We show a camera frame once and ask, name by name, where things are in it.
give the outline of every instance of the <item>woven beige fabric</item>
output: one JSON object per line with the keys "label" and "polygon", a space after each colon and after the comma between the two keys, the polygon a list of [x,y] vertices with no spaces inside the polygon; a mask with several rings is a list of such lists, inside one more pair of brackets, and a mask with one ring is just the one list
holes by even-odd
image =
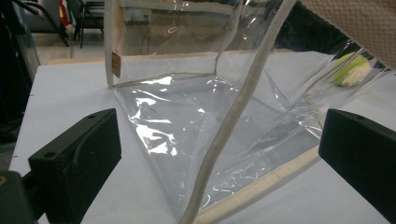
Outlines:
{"label": "woven beige fabric", "polygon": [[396,0],[301,0],[303,5],[331,23],[396,70]]}

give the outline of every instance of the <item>transparent plastic sheet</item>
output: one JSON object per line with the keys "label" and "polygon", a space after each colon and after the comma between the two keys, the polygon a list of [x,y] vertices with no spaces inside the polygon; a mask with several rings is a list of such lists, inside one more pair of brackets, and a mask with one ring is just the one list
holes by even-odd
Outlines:
{"label": "transparent plastic sheet", "polygon": [[[128,38],[123,38],[128,36],[129,26],[135,29],[135,23],[125,17],[132,17],[134,9],[128,9],[130,6],[141,7],[139,1],[119,1],[116,6],[122,20],[113,22],[121,23],[125,30],[120,29],[119,38],[113,39],[113,52],[121,55],[122,61],[114,92],[180,218],[203,157],[245,80],[278,4],[210,1],[211,6],[232,9],[218,20],[219,13],[202,12],[205,7],[201,3],[160,2],[166,9],[149,6],[150,22],[154,24],[148,29],[162,34],[153,28],[159,24],[158,29],[168,33],[162,36],[164,41],[157,42],[150,42],[154,38],[150,33],[145,47],[149,56],[125,56],[132,55],[127,49],[133,47]],[[169,21],[154,20],[157,13],[168,15]],[[213,17],[216,28],[206,29],[212,23],[199,23],[200,16]],[[325,33],[318,32],[318,27]],[[214,33],[217,38],[212,41],[209,36]],[[204,42],[198,41],[202,36]],[[217,160],[201,209],[316,146],[320,121],[329,107],[344,104],[390,73],[364,49],[297,5]]]}

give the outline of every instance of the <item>dark equipment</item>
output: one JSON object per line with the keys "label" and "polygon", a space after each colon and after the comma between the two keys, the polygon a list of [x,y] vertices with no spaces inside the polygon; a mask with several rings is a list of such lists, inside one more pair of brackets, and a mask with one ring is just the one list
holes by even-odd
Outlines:
{"label": "dark equipment", "polygon": [[396,223],[396,132],[330,109],[319,155],[382,216]]}
{"label": "dark equipment", "polygon": [[32,171],[0,173],[0,220],[80,223],[121,158],[115,109],[80,120],[29,158]]}

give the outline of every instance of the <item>chair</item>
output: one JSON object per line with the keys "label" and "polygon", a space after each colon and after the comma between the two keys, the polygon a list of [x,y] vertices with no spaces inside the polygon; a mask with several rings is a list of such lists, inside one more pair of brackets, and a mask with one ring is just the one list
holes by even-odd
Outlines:
{"label": "chair", "polygon": [[64,44],[69,47],[66,38],[66,28],[61,23],[59,0],[23,1],[24,4],[37,9],[38,15],[25,10],[32,33],[58,34]]}
{"label": "chair", "polygon": [[82,43],[84,40],[84,29],[100,29],[103,33],[104,18],[105,18],[105,2],[104,1],[86,1],[82,0],[67,0],[67,7],[73,15],[75,22],[75,31],[73,39]]}

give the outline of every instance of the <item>table surface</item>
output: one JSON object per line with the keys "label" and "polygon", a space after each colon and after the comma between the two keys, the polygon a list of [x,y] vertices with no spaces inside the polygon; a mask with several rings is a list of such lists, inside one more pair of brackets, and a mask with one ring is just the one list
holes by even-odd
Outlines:
{"label": "table surface", "polygon": [[[177,223],[159,181],[115,94],[104,63],[38,68],[10,170],[25,175],[27,159],[85,116],[116,108],[122,159],[82,223]],[[396,130],[396,77],[389,77],[343,109]],[[39,223],[47,223],[45,216]],[[220,223],[388,223],[326,162],[301,174]]]}

